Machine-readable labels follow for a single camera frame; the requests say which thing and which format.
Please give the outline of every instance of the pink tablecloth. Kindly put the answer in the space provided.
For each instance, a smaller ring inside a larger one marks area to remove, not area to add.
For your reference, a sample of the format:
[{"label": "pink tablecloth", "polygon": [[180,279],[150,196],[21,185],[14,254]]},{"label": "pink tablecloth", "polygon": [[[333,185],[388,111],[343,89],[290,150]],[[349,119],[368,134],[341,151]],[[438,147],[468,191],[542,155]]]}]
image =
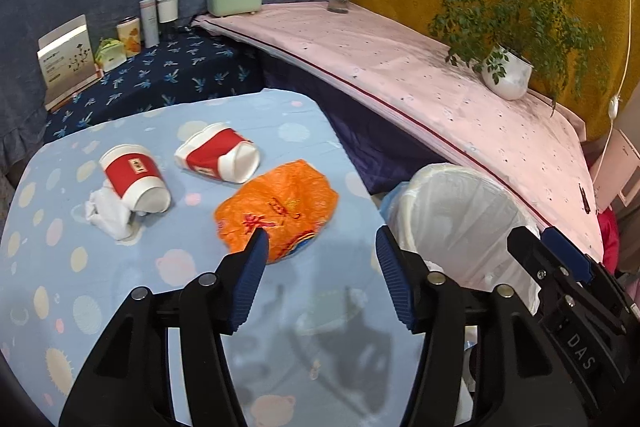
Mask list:
[{"label": "pink tablecloth", "polygon": [[565,116],[551,116],[537,97],[502,100],[472,71],[445,64],[444,44],[353,5],[347,15],[328,12],[324,2],[267,5],[254,15],[199,16],[196,23],[302,67],[450,162],[489,173],[541,228],[558,227],[602,260],[580,141]]}]

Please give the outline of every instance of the white cord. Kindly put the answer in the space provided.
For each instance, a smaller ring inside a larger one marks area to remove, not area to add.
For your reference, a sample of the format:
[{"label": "white cord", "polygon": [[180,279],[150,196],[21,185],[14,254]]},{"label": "white cord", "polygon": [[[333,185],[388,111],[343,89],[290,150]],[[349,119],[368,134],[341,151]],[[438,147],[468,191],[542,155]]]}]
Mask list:
[{"label": "white cord", "polygon": [[604,149],[602,151],[602,155],[600,156],[601,160],[598,163],[598,168],[596,169],[596,174],[593,177],[593,184],[595,184],[598,179],[598,174],[600,174],[600,167],[602,167],[602,162],[604,160],[604,153],[607,152],[607,147],[609,146],[609,140],[611,140],[611,134],[613,133],[613,121],[618,116],[618,103],[620,101],[620,91],[622,91],[622,84],[625,83],[626,70],[629,67],[629,55],[631,54],[631,0],[629,0],[629,38],[628,43],[626,45],[626,61],[625,61],[625,71],[622,73],[622,80],[620,81],[620,87],[618,87],[618,92],[612,97],[609,102],[609,120],[611,125],[609,126],[609,136],[607,136],[607,141],[604,144]]}]

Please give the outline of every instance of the trash can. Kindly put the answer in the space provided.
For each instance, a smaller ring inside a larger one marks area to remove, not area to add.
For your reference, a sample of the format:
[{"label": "trash can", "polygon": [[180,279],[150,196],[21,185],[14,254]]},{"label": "trash can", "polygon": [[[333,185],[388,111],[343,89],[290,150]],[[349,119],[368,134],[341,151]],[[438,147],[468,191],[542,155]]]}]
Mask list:
[{"label": "trash can", "polygon": [[497,182],[451,164],[423,167],[383,200],[380,212],[403,250],[464,287],[491,291],[511,285],[531,313],[540,287],[507,251],[507,236],[525,226],[540,237],[531,215]]}]

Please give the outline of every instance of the white plant pot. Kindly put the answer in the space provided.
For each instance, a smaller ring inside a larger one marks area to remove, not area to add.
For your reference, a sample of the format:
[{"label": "white plant pot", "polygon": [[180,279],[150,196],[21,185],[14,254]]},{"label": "white plant pot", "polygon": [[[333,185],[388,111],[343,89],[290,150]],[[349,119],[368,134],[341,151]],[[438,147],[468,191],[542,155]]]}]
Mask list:
[{"label": "white plant pot", "polygon": [[493,73],[487,71],[486,63],[482,67],[482,79],[486,87],[491,89],[500,98],[505,100],[517,100],[525,95],[527,87],[529,87],[529,78],[533,66],[516,57],[511,52],[506,52],[509,60],[502,60],[501,65],[506,71],[506,75],[502,77],[496,84]]}]

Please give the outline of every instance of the metal screw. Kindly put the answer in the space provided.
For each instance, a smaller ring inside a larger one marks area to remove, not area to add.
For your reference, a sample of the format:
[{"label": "metal screw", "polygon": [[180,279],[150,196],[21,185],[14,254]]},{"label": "metal screw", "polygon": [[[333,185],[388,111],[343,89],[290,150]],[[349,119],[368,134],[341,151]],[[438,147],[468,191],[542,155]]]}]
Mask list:
[{"label": "metal screw", "polygon": [[200,277],[198,277],[198,283],[200,286],[211,286],[216,283],[218,277],[214,273],[203,273]]},{"label": "metal screw", "polygon": [[133,290],[131,291],[131,298],[134,301],[142,301],[142,299],[144,299],[149,293],[149,290],[147,290],[144,286],[139,286],[137,288],[133,288]]},{"label": "metal screw", "polygon": [[445,281],[447,280],[447,276],[442,272],[429,272],[427,280],[431,284],[440,285],[445,283]]},{"label": "metal screw", "polygon": [[506,299],[515,295],[513,288],[508,284],[498,284],[497,291],[498,295]]}]

